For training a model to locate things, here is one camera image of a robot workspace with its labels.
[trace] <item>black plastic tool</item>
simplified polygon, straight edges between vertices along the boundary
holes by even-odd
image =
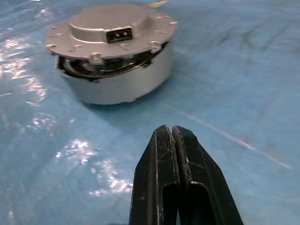
[[[156,129],[136,169],[129,225],[242,225],[218,165],[190,130]]]

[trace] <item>raised circular hub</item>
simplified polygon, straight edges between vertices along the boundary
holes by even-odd
[[[146,7],[136,5],[112,5],[86,9],[68,22],[73,37],[90,42],[107,41],[107,33],[130,28],[138,37],[150,26],[151,19]]]

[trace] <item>electric motor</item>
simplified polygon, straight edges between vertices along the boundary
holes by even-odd
[[[162,84],[172,69],[177,22],[148,6],[85,8],[48,32],[45,46],[84,102],[132,102]]]

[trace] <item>plastic wrap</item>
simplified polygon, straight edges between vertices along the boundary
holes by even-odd
[[[128,223],[135,166],[162,124],[198,136],[246,225],[298,224],[299,1],[171,0],[172,77],[130,104],[84,105],[45,31],[113,2],[0,2],[0,224]]]

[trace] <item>blue surface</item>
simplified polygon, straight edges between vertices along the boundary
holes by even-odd
[[[135,166],[162,124],[198,136],[246,225],[299,224],[300,1],[171,0],[172,77],[134,103],[85,106],[45,31],[106,3],[0,2],[0,224],[126,224]]]

